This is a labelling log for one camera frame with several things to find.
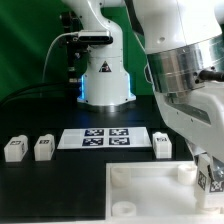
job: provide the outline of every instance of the black cable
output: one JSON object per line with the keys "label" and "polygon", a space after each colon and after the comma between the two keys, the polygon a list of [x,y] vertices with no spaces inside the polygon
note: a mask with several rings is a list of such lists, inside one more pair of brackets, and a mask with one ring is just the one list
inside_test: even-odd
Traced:
{"label": "black cable", "polygon": [[56,82],[56,83],[39,83],[39,84],[35,84],[35,85],[31,85],[31,86],[27,86],[25,88],[16,90],[15,92],[9,94],[8,96],[6,96],[5,98],[3,98],[0,101],[0,107],[3,106],[3,104],[5,104],[7,101],[11,100],[14,97],[17,97],[19,95],[21,95],[20,93],[32,90],[32,89],[36,89],[36,88],[42,88],[42,87],[50,87],[50,86],[58,86],[58,85],[67,85],[67,82]]}

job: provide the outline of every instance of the black table surface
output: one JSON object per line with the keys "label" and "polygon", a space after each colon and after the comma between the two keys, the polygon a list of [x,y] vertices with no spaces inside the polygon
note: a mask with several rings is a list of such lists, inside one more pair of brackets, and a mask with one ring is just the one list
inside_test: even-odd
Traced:
{"label": "black table surface", "polygon": [[[192,160],[184,139],[164,124],[154,96],[137,96],[133,108],[107,114],[64,98],[17,99],[0,108],[0,223],[104,220],[106,164],[154,162],[152,147],[55,150],[51,161],[36,162],[34,145],[53,134],[57,146],[64,129],[115,127],[146,127],[151,140],[166,132],[171,161]],[[19,135],[28,137],[28,152],[22,162],[6,163],[4,147]]]}

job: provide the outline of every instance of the white block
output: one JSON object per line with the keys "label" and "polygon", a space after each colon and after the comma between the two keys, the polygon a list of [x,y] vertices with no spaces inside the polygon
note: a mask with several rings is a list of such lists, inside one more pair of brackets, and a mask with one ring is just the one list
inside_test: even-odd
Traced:
{"label": "white block", "polygon": [[172,144],[167,134],[160,132],[153,134],[153,149],[157,159],[172,157]]}
{"label": "white block", "polygon": [[34,147],[36,161],[51,160],[55,150],[55,142],[53,135],[40,136]]}
{"label": "white block", "polygon": [[28,150],[28,138],[25,135],[13,137],[4,148],[6,162],[20,162]]}

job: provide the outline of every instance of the black label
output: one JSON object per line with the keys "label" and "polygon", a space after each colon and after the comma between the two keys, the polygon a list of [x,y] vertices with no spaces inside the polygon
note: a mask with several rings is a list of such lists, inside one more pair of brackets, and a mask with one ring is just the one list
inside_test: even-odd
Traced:
{"label": "black label", "polygon": [[48,144],[50,141],[49,140],[40,140],[40,144]]}
{"label": "black label", "polygon": [[103,65],[100,68],[99,72],[111,72],[111,69],[110,69],[110,67],[109,67],[109,65],[107,64],[106,61],[103,63]]}

